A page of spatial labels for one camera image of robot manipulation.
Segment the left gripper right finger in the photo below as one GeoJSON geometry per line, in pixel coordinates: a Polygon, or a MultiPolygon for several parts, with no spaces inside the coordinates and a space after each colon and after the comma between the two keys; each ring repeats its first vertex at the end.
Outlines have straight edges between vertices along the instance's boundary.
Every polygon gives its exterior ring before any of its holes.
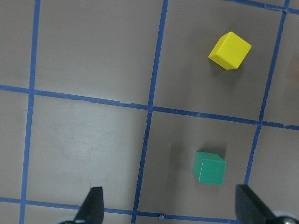
{"type": "Polygon", "coordinates": [[[280,218],[274,215],[248,185],[236,185],[235,215],[241,224],[280,223],[280,218]]]}

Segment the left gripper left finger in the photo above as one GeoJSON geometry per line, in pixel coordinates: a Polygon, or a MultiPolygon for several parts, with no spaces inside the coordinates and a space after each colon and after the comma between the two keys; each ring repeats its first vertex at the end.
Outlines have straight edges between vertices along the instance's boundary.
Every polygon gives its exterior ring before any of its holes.
{"type": "Polygon", "coordinates": [[[101,224],[104,220],[104,198],[102,187],[92,187],[77,212],[75,224],[101,224]]]}

